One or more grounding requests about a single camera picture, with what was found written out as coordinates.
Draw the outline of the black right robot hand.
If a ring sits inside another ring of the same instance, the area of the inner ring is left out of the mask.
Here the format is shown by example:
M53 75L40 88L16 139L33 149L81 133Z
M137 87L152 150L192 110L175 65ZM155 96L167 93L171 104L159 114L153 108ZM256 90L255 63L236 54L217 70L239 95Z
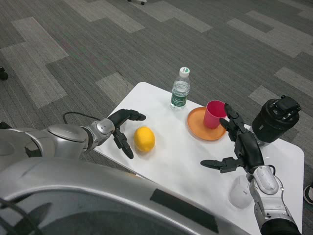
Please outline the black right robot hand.
M228 121L220 118L221 126L228 132L228 136L234 142L234 153L237 158L228 157L222 161L203 160L201 165L207 168L219 170L220 173L235 171L238 167L245 172L253 173L255 168L264 165L262 152L252 132L244 127L244 120L229 104L224 105Z

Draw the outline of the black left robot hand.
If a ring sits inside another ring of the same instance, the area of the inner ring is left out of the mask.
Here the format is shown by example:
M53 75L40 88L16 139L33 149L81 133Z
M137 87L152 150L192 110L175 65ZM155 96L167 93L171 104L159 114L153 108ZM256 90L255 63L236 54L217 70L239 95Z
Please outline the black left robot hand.
M134 158L133 151L131 150L131 147L127 142L126 136L120 131L120 126L127 120L144 121L146 119L146 116L135 110L120 109L117 112L110 115L108 119L114 124L115 127L115 130L112 133L115 144L119 149L122 149L124 154L129 159L133 159Z

